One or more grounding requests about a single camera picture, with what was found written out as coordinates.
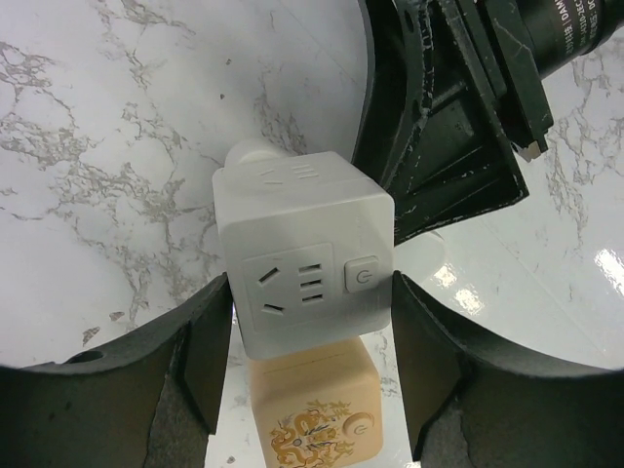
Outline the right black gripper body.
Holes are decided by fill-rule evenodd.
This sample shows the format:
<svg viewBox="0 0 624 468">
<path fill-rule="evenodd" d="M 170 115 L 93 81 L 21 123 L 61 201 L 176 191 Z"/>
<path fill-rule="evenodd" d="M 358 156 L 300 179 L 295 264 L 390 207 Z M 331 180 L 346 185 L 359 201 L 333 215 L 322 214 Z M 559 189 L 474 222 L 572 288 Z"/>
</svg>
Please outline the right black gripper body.
<svg viewBox="0 0 624 468">
<path fill-rule="evenodd" d="M 476 54 L 493 106 L 510 144 L 531 161 L 547 150 L 554 119 L 542 80 L 586 55 L 623 27 L 621 1 L 441 1 Z"/>
</svg>

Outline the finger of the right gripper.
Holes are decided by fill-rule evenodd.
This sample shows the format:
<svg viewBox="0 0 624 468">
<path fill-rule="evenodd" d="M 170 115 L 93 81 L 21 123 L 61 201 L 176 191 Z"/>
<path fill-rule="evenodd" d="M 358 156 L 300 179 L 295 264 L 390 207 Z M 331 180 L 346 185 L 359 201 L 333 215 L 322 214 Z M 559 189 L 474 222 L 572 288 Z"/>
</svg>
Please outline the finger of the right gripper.
<svg viewBox="0 0 624 468">
<path fill-rule="evenodd" d="M 470 1 L 363 1 L 367 84 L 355 166 L 395 203 L 405 241 L 522 201 L 497 110 L 508 86 Z"/>
</svg>

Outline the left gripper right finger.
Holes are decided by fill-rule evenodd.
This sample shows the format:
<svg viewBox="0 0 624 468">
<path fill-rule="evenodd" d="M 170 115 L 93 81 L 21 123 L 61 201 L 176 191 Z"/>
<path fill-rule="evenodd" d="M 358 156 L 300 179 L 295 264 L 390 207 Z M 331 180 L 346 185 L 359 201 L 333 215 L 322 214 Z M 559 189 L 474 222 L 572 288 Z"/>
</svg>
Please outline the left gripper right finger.
<svg viewBox="0 0 624 468">
<path fill-rule="evenodd" d="M 506 339 L 393 276 L 392 328 L 423 467 L 619 467 L 623 373 Z"/>
</svg>

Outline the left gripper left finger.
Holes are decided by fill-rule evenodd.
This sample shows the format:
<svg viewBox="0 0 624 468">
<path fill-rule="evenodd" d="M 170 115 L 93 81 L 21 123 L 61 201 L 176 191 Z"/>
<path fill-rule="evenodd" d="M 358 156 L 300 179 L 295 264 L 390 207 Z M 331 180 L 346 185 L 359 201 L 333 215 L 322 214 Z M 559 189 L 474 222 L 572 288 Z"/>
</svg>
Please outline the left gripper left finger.
<svg viewBox="0 0 624 468">
<path fill-rule="evenodd" d="M 62 364 L 1 369 L 5 467 L 201 467 L 232 328 L 219 276 L 179 307 Z"/>
</svg>

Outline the beige cube plug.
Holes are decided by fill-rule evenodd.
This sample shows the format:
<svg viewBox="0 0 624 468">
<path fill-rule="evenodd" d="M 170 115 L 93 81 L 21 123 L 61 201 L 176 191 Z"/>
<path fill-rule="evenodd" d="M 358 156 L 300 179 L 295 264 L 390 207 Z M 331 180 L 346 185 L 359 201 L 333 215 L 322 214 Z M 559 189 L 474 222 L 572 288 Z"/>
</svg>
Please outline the beige cube plug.
<svg viewBox="0 0 624 468">
<path fill-rule="evenodd" d="M 267 467 L 346 467 L 383 446 L 379 373 L 359 337 L 249 361 Z"/>
</svg>

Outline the white cube socket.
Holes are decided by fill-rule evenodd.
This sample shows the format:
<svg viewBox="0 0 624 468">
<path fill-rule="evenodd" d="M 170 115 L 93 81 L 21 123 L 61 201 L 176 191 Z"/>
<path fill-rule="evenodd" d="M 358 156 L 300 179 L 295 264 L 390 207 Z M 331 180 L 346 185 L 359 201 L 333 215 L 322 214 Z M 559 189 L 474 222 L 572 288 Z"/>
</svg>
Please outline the white cube socket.
<svg viewBox="0 0 624 468">
<path fill-rule="evenodd" d="M 384 329 L 393 198 L 335 152 L 237 143 L 213 176 L 214 213 L 247 355 L 273 359 Z"/>
</svg>

